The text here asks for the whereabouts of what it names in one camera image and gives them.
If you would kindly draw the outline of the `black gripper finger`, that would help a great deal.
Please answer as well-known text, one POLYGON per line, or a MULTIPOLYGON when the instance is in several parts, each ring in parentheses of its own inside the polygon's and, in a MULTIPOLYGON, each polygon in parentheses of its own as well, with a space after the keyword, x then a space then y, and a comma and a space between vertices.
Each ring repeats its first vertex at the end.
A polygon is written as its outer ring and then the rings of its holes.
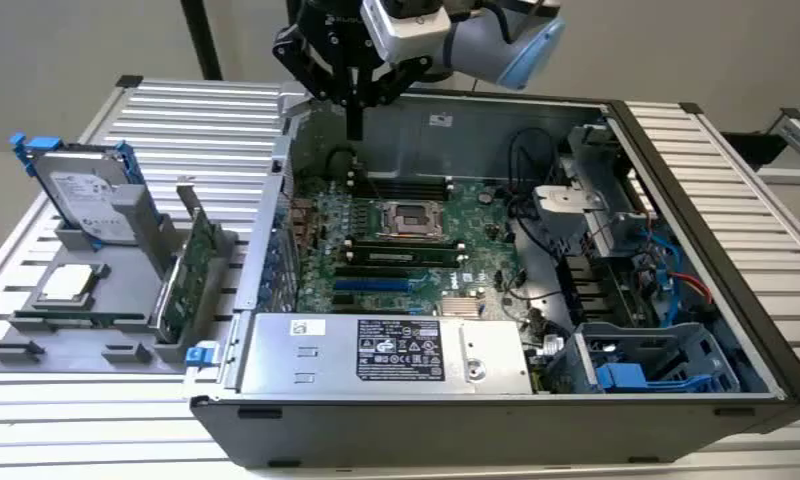
POLYGON ((316 31, 316 39, 310 40, 300 28, 286 28, 276 36, 272 54, 312 96, 344 108, 347 139, 355 140, 354 82, 336 32, 332 29, 316 31))
POLYGON ((362 140, 364 133, 364 110, 390 105, 402 93, 420 80, 432 67, 431 56, 414 57, 402 61, 378 79, 375 65, 358 69, 354 94, 354 139, 362 140))

